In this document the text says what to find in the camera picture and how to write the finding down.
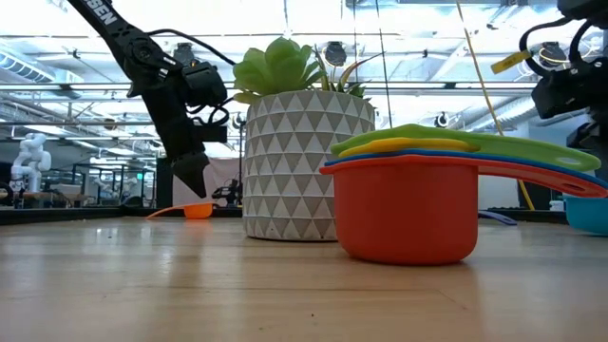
blue bin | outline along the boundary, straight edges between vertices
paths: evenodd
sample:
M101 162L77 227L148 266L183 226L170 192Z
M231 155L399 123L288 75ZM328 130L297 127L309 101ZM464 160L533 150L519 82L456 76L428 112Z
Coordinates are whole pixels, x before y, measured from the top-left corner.
M566 217L572 228L608 236L608 199L566 197Z

yellow measuring cup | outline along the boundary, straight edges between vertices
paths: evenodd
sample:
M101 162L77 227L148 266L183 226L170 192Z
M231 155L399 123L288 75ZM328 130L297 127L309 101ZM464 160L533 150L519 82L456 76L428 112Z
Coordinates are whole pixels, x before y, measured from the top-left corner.
M366 153L386 153L401 151L407 148L423 148L444 151L477 152L479 147L467 142L453 139L436 138L386 138L358 145L339 154L339 158L346 158Z

small orange scoop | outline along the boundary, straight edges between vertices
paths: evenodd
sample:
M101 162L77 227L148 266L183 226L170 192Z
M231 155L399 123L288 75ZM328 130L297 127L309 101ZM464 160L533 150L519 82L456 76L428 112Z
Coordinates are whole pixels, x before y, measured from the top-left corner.
M148 216L146 219L152 219L156 216L172 211L183 209L183 214L187 219L207 219L213 213L213 203L195 203L178 205L170 208L164 208L158 212Z

succulent plant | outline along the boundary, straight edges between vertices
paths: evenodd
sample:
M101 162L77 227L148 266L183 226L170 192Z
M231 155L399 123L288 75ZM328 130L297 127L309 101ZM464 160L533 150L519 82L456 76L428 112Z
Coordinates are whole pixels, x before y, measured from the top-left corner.
M252 104L266 95L311 87L325 73L317 61L308 63L312 53L312 47L300 47L282 37L274 40L266 52L250 48L233 69L235 88L241 90L235 100Z
M323 58L321 57L321 54L319 53L318 49L315 47L314 48L314 55L316 56L316 61L319 63L319 67L321 68L323 72L323 74L321 75L321 88L323 90L327 90L327 91L335 91L335 92L341 92L341 93L346 93L346 94L350 94L352 96L356 96L358 98L363 98L363 95L365 93L365 87L363 86L362 82L357 82L354 83L352 85L349 84L349 77L351 77L352 72L357 69L358 67L361 67L362 64L366 63L367 61L376 58L378 56L380 56L382 53L378 53L377 55L371 56L370 58L358 61L356 63L351 64L349 67L347 67L344 72L342 72L342 76L340 76L340 79L338 80L338 82L336 84L333 83L333 77L330 80L330 77L328 76L327 73L327 69L325 68L325 62L323 61Z
M328 77L325 62L316 48L315 61L309 64L312 54L312 47L300 47L296 42L283 37L274 40L266 52L250 48L243 61L233 68L235 88L241 91L235 95L235 100L252 104L266 95L314 89L313 84L319 80L323 90L363 98L365 87L362 83L349 84L349 77L355 69L381 53L347 67L336 84Z

green measuring cup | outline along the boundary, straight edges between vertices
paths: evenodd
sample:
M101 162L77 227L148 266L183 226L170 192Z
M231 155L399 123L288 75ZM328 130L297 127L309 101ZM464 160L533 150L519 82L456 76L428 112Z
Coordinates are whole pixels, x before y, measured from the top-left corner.
M601 161L595 156L548 142L536 142L522 138L501 137L451 129L424 127L413 123L394 127L392 129L368 132L350 138L345 142L333 145L332 153L337 156L342 151L349 148L386 138L453 139L477 146L479 150L476 152L478 153L546 162L582 172L596 170L601 167Z

